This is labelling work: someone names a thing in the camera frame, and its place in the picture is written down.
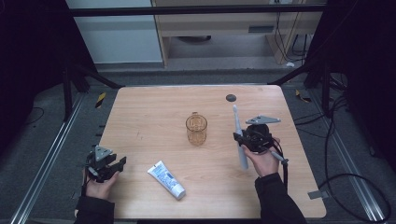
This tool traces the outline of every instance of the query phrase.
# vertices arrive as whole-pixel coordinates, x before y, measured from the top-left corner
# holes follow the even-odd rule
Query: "wooden table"
[[[234,94],[230,103],[226,95]],[[113,149],[127,163],[111,194],[116,218],[259,218],[250,161],[241,169],[233,140],[233,105],[242,129],[257,115],[280,118],[268,124],[281,139],[289,163],[289,194],[305,217],[324,217],[321,199],[282,90],[278,86],[130,87],[119,90],[100,146]],[[200,147],[187,138],[186,119],[198,112],[207,119]],[[147,170],[163,161],[187,195],[177,201]]]

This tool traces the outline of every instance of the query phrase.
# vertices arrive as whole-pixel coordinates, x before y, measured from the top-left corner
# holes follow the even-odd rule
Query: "human hand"
[[[280,142],[279,138],[275,138],[275,144]],[[254,168],[260,177],[277,173],[279,169],[279,160],[275,158],[270,151],[263,154],[254,154],[248,147],[242,145],[245,155],[253,162]],[[276,152],[274,147],[270,147],[271,151]]]
[[[85,195],[92,198],[98,198],[103,200],[108,200],[111,187],[116,183],[120,172],[117,171],[110,179],[106,180],[104,183],[96,182],[93,179],[89,179],[86,188]]]

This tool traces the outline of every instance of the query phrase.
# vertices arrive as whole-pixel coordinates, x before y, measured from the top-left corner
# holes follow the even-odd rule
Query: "gray floor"
[[[251,83],[265,84],[283,77],[292,68],[277,64],[271,50],[262,35],[249,36],[212,36],[206,42],[189,42],[175,38],[170,51],[170,60],[166,68],[139,65],[136,69],[123,72],[104,70],[102,75],[120,84],[133,85],[189,85],[189,84],[231,84]],[[301,40],[295,49],[301,49]],[[51,165],[48,178],[40,189],[35,204],[29,210],[29,219],[42,223],[70,223],[74,219],[76,200],[71,199],[73,192],[79,191],[81,167],[92,145],[100,141],[101,125],[106,119],[117,94],[102,83],[89,79],[92,87],[89,93],[76,93],[74,99],[82,97],[82,103],[76,120],[73,123],[61,150]],[[298,76],[282,86],[290,112],[296,124],[310,120],[320,113],[318,98],[320,87],[305,90],[302,85],[304,75]],[[314,99],[306,103],[296,97],[295,90],[304,96]],[[101,108],[94,108],[98,95],[105,91],[106,99]],[[332,91],[332,98],[341,93]],[[35,175],[51,148],[56,134],[63,125],[64,105],[62,86],[55,86],[43,91],[35,98],[35,109],[27,124],[14,139],[12,150],[0,164],[0,223],[7,223],[20,206],[26,192],[35,181]],[[327,155],[330,175],[349,173],[353,164],[360,175],[373,181],[383,191],[392,207],[396,204],[394,190],[396,175],[386,161],[370,156],[363,135],[347,105],[334,113],[336,132],[332,134],[328,150],[325,151],[325,135],[329,121],[319,119],[315,122],[298,125],[306,156],[318,184],[325,180],[324,158]],[[365,207],[364,200],[356,191],[361,184],[354,178],[343,177],[332,182],[334,195],[324,199],[327,215],[319,220],[308,220],[309,223],[362,223],[362,221],[344,211],[335,201],[339,199],[348,209],[360,217],[368,218],[371,209],[379,207],[385,215],[387,207],[378,197],[375,190],[369,188],[374,202]],[[392,216],[388,223],[396,223]]]

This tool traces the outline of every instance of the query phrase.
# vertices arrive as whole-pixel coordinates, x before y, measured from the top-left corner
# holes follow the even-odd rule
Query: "white wall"
[[[151,7],[149,0],[66,0],[70,8]],[[95,63],[161,63],[153,16],[75,17]]]

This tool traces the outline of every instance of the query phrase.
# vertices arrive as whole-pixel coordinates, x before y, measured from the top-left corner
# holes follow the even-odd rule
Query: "black sleeve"
[[[114,222],[114,203],[103,199],[80,197],[75,224],[112,224]]]
[[[286,192],[279,173],[256,179],[255,186],[262,207],[263,224],[306,223],[299,207]]]

